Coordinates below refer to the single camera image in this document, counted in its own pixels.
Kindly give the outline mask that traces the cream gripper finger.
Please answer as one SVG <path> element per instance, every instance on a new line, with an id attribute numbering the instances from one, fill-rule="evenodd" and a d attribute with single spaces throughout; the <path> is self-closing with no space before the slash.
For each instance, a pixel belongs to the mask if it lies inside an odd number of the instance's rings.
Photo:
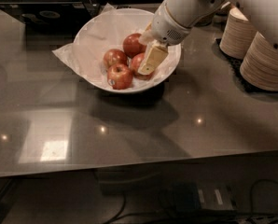
<path id="1" fill-rule="evenodd" d="M 153 73 L 168 56 L 168 47 L 156 40 L 146 46 L 144 59 L 141 61 L 138 73 L 144 76 Z"/>
<path id="2" fill-rule="evenodd" d="M 145 45 L 145 46 L 153 44 L 154 36 L 152 34 L 152 23 L 151 22 L 147 25 L 147 27 L 145 28 L 143 33 L 140 35 L 140 37 L 138 38 L 138 41 L 140 44 Z"/>

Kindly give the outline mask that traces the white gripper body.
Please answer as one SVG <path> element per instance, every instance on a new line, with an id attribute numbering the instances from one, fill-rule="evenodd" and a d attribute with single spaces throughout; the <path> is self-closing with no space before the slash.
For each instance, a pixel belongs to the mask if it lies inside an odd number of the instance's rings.
<path id="1" fill-rule="evenodd" d="M 160 43 L 174 46 L 181 43 L 190 33 L 190 28 L 180 25 L 171 15 L 164 0 L 154 14 L 151 34 Z"/>

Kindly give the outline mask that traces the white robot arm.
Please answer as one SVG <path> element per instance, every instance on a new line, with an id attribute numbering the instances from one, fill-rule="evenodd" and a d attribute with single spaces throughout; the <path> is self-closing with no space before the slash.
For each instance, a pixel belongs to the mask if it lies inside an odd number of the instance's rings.
<path id="1" fill-rule="evenodd" d="M 236 6 L 278 52 L 278 0 L 164 0 L 140 37 L 146 55 L 139 73 L 155 71 L 167 57 L 169 46 L 180 44 L 198 21 L 226 2 Z"/>

